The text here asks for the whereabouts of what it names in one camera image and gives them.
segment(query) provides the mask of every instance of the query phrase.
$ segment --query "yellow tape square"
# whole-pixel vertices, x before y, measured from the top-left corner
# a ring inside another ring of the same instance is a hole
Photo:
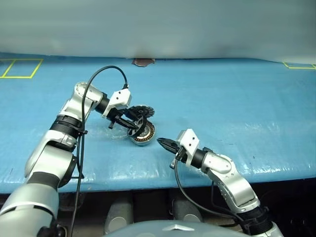
[[[283,64],[289,69],[313,69],[313,70],[316,70],[316,65],[314,65],[314,64],[311,64],[310,67],[293,67],[293,66],[289,66],[288,63],[286,63],[286,62],[283,62]]]
[[[39,69],[39,67],[41,66],[43,59],[42,58],[6,58],[6,59],[0,59],[0,61],[12,61],[11,64],[7,67],[7,69],[2,74],[2,76],[0,76],[0,79],[1,78],[4,78],[4,79],[31,79],[34,76],[34,74],[36,73],[36,71]],[[29,76],[7,76],[8,72],[10,71],[10,69],[12,68],[14,63],[17,61],[38,61],[39,63],[37,64],[37,66],[35,67],[35,69],[31,73],[31,75],[29,75]]]

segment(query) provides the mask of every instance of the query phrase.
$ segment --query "white wall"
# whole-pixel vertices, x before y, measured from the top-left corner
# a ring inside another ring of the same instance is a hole
[[[316,0],[2,0],[0,51],[316,62]]]

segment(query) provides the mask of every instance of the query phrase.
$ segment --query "metal gear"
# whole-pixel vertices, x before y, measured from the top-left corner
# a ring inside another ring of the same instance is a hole
[[[155,111],[152,107],[146,105],[136,105],[130,107],[128,110],[132,111],[137,115],[142,115],[145,118],[149,118],[155,114]]]
[[[127,130],[127,135],[129,137],[137,137],[138,135],[140,135],[141,133],[144,132],[144,129],[146,127],[146,123],[147,123],[147,119],[144,116],[139,115],[138,121],[136,122],[136,125],[138,128],[137,129],[129,128]]]
[[[147,121],[144,131],[136,137],[129,137],[135,144],[143,146],[152,141],[156,133],[155,126]]]

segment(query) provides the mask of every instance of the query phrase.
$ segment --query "blue fabric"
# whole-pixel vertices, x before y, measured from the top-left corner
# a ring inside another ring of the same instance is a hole
[[[0,54],[12,57],[26,56]],[[155,109],[156,137],[192,128],[201,148],[232,158],[249,182],[316,177],[316,70],[251,59],[157,60],[140,68],[130,59],[43,58],[32,79],[0,79],[0,193],[23,183],[26,160],[74,85],[106,65],[126,73],[131,105]],[[93,84],[110,96],[123,79],[108,70]],[[96,112],[86,124],[82,191],[176,187],[171,153],[156,141],[136,146],[125,128],[108,125]],[[210,185],[195,168],[181,165],[179,173],[184,186]],[[61,191],[75,188],[72,180]]]

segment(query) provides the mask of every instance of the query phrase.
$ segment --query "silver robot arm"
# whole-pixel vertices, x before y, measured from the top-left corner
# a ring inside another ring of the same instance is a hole
[[[176,141],[158,138],[158,142],[168,151],[176,154],[176,160],[186,166],[200,168],[218,186],[229,209],[243,222],[241,227],[246,233],[256,237],[282,237],[277,225],[270,221],[267,212],[248,181],[236,169],[231,158],[218,155],[208,148],[198,148],[199,139],[192,129],[181,131]]]
[[[82,120],[96,110],[102,117],[128,128],[131,121],[121,118],[120,110],[129,106],[128,88],[114,92],[110,99],[94,86],[90,86],[81,115],[85,82],[77,83],[72,97],[61,109],[51,128],[44,134],[25,166],[25,183],[16,189],[0,210],[0,236],[40,237],[47,230],[56,229],[59,205],[57,189],[67,184],[76,166],[74,151],[81,131]]]

